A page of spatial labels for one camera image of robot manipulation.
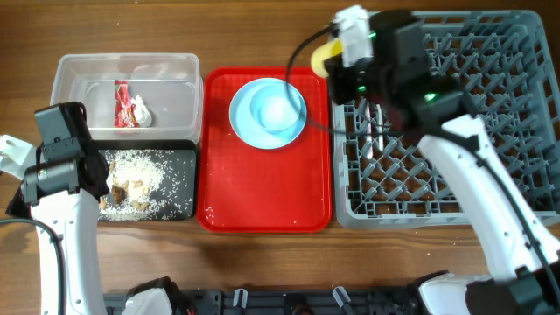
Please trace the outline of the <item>yellow plastic cup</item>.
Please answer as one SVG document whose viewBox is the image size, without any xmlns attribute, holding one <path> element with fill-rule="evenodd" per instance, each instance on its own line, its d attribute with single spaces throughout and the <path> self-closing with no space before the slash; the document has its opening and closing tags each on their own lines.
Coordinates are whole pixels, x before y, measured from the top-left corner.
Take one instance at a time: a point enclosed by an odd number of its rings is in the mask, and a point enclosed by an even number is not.
<svg viewBox="0 0 560 315">
<path fill-rule="evenodd" d="M 311 54 L 310 64 L 311 70 L 321 78 L 329 76 L 325 62 L 333 57 L 341 55 L 343 51 L 342 44 L 339 39 L 327 42 L 326 44 L 318 47 Z"/>
</svg>

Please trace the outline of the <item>red snack wrapper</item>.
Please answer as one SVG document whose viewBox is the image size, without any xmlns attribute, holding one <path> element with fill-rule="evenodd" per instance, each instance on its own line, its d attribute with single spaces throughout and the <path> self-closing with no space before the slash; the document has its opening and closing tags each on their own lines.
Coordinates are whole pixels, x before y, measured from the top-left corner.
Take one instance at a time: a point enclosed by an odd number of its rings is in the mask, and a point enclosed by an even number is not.
<svg viewBox="0 0 560 315">
<path fill-rule="evenodd" d="M 134 115 L 131 102 L 129 83 L 126 80 L 115 80 L 115 120 L 117 128 L 135 128 L 138 122 Z"/>
</svg>

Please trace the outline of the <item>white tissue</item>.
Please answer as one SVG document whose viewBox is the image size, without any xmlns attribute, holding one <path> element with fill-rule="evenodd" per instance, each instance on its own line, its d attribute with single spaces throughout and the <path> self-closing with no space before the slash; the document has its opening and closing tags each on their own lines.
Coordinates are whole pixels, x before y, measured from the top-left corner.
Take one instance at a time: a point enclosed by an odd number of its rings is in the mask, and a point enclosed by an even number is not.
<svg viewBox="0 0 560 315">
<path fill-rule="evenodd" d="M 148 128 L 152 124 L 152 114 L 144 103 L 143 98 L 137 95 L 131 100 L 133 114 L 139 127 Z"/>
</svg>

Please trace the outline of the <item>light blue bowl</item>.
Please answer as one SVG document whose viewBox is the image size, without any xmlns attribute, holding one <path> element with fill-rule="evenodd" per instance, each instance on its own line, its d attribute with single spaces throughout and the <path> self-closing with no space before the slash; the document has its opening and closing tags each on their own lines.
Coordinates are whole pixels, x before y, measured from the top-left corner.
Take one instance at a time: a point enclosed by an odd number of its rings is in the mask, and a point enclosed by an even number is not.
<svg viewBox="0 0 560 315">
<path fill-rule="evenodd" d="M 291 85 L 264 83 L 249 102 L 255 122 L 269 133 L 287 131 L 305 120 L 305 105 L 301 94 Z"/>
</svg>

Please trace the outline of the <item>light blue plate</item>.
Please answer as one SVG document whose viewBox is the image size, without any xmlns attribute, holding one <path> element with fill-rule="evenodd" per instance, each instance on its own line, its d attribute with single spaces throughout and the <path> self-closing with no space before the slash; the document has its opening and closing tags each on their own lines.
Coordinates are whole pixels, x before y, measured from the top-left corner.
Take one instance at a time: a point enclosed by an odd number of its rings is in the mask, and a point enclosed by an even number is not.
<svg viewBox="0 0 560 315">
<path fill-rule="evenodd" d="M 256 89 L 264 83 L 280 83 L 286 86 L 283 80 L 276 78 L 261 78 L 252 80 L 243 85 L 234 95 L 229 106 L 229 121 L 234 133 L 246 144 L 263 150 L 274 150 L 293 142 L 303 131 L 306 125 L 307 106 L 304 97 L 305 120 L 299 121 L 294 127 L 279 133 L 269 133 L 261 128 L 252 118 L 249 111 L 249 102 Z"/>
</svg>

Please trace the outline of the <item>white plastic spoon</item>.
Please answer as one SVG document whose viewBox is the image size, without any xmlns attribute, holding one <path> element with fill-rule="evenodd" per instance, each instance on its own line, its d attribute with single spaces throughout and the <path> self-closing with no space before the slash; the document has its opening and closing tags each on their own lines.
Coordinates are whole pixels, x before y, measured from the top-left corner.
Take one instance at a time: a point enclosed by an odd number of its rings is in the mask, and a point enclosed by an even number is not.
<svg viewBox="0 0 560 315">
<path fill-rule="evenodd" d="M 367 132 L 367 136 L 365 136 L 366 144 L 369 145 L 369 148 L 367 149 L 366 152 L 366 158 L 372 159 L 374 156 L 374 141 L 373 141 L 373 137 L 371 136 L 372 133 L 371 106 L 368 101 L 366 102 L 366 107 L 364 109 L 364 123 L 366 124 L 366 132 Z"/>
</svg>

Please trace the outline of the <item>white plastic fork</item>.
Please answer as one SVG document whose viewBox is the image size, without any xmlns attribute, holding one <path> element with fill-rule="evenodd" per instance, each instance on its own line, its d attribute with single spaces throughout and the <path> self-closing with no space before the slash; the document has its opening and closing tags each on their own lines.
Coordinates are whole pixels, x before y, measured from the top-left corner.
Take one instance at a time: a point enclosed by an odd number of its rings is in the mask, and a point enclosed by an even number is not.
<svg viewBox="0 0 560 315">
<path fill-rule="evenodd" d="M 380 152 L 384 150 L 384 138 L 383 138 L 383 131 L 384 131 L 384 123 L 382 120 L 382 107 L 380 104 L 376 104 L 376 117 L 377 117 L 377 143 L 378 149 Z"/>
</svg>

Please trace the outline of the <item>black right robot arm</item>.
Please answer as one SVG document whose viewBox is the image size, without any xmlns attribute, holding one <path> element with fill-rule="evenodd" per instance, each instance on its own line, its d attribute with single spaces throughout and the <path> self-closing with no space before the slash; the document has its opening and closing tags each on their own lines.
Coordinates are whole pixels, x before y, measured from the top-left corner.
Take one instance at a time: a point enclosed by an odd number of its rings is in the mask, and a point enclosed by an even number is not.
<svg viewBox="0 0 560 315">
<path fill-rule="evenodd" d="M 332 99 L 381 105 L 443 177 L 474 229 L 484 276 L 444 273 L 419 284 L 429 314 L 556 314 L 559 241 L 537 219 L 500 161 L 472 97 L 435 75 L 408 10 L 337 12 L 324 57 L 312 60 Z"/>
</svg>

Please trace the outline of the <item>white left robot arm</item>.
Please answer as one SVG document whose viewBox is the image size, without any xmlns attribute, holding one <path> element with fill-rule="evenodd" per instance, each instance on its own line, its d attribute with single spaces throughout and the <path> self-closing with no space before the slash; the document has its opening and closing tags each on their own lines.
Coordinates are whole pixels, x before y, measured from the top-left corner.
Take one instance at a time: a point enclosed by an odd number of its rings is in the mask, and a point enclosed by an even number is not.
<svg viewBox="0 0 560 315">
<path fill-rule="evenodd" d="M 99 201 L 109 167 L 84 136 L 55 136 L 26 158 L 19 198 L 27 216 L 7 223 L 35 227 L 40 310 L 44 314 L 105 314 L 97 251 Z"/>
</svg>

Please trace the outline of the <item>grey dishwasher rack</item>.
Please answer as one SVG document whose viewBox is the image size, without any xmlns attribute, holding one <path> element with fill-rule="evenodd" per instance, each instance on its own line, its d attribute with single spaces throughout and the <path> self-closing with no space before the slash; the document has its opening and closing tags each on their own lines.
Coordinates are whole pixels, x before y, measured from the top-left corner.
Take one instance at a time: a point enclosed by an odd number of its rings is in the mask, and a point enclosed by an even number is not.
<svg viewBox="0 0 560 315">
<path fill-rule="evenodd" d="M 430 69 L 460 81 L 492 144 L 535 215 L 559 221 L 559 84 L 543 22 L 530 10 L 420 11 Z M 364 109 L 334 105 L 332 149 L 336 218 L 346 228 L 465 225 L 451 190 L 406 139 L 391 136 L 366 158 Z"/>
</svg>

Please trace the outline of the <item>clear plastic bin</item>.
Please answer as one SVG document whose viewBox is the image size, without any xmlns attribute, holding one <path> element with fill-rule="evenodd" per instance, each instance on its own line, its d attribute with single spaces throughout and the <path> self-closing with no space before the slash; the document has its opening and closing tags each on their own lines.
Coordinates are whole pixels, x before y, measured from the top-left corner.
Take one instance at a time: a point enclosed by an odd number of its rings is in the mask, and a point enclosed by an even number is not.
<svg viewBox="0 0 560 315">
<path fill-rule="evenodd" d="M 148 127 L 114 124 L 116 81 L 125 81 L 132 97 L 150 111 Z M 51 104 L 81 102 L 96 140 L 186 139 L 201 136 L 203 80 L 191 53 L 69 54 L 59 61 Z"/>
</svg>

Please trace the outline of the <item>red plastic tray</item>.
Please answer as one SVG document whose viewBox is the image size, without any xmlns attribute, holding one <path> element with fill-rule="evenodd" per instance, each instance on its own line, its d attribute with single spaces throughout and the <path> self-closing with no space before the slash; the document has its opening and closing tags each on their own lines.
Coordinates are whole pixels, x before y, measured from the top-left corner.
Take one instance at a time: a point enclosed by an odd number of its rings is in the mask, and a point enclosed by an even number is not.
<svg viewBox="0 0 560 315">
<path fill-rule="evenodd" d="M 276 66 L 231 66 L 206 78 L 196 217 L 220 233 L 314 233 L 331 219 L 328 133 L 310 125 L 291 143 L 261 150 L 244 143 L 229 121 L 245 84 L 284 76 Z"/>
</svg>

